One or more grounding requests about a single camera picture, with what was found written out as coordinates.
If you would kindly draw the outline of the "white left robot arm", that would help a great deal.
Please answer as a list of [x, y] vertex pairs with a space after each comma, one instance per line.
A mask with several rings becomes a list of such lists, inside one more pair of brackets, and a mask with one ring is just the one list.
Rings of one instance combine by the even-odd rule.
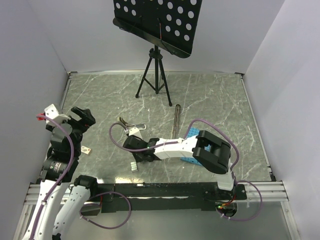
[[64, 114], [55, 104], [36, 115], [37, 120], [45, 121], [45, 128], [51, 132], [51, 138], [39, 177], [38, 199], [23, 236], [25, 240], [60, 240], [82, 205], [86, 201], [95, 200], [99, 195], [96, 178], [81, 176], [69, 199], [61, 206], [79, 164], [83, 134], [96, 123], [88, 108], [75, 106], [71, 112], [79, 119]]

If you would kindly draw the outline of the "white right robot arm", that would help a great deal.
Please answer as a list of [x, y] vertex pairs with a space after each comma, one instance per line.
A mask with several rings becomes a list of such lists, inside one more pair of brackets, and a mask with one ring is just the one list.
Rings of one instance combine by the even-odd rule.
[[236, 193], [231, 170], [231, 145], [206, 130], [201, 130], [198, 135], [186, 139], [151, 138], [144, 141], [130, 135], [123, 147], [132, 153], [137, 162], [193, 158], [206, 170], [215, 174], [218, 193], [223, 199], [230, 199]]

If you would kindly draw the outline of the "metal staple magazine rail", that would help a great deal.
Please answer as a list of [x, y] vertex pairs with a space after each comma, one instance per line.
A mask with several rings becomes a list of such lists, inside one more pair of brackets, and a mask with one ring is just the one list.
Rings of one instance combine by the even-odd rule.
[[170, 136], [171, 139], [176, 139], [178, 137], [180, 114], [181, 114], [181, 105], [176, 104], [175, 111], [174, 111], [174, 121], [173, 121], [172, 130], [171, 130], [171, 136]]

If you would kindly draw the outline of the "grey staple box tray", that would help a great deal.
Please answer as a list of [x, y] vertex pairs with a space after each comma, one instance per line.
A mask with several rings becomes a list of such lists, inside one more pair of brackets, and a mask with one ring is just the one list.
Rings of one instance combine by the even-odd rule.
[[131, 171], [134, 173], [134, 172], [137, 172], [138, 171], [138, 165], [137, 165], [137, 162], [136, 161], [131, 161], [130, 162], [130, 168], [131, 168]]

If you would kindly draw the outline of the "beige metal stapler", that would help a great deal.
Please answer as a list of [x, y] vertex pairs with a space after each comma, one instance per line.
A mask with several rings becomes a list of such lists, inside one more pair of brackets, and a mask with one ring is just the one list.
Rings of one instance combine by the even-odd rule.
[[128, 123], [122, 117], [118, 117], [117, 119], [120, 123], [125, 125], [128, 129], [129, 128], [138, 128], [139, 130], [146, 130], [147, 129], [147, 126], [144, 123], [140, 123], [140, 124]]

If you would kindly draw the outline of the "small cardboard staple box lid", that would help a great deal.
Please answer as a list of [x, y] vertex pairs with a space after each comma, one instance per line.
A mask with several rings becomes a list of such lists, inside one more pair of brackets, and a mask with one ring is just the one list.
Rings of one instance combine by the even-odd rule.
[[85, 155], [90, 155], [92, 152], [92, 149], [82, 145], [81, 152]]

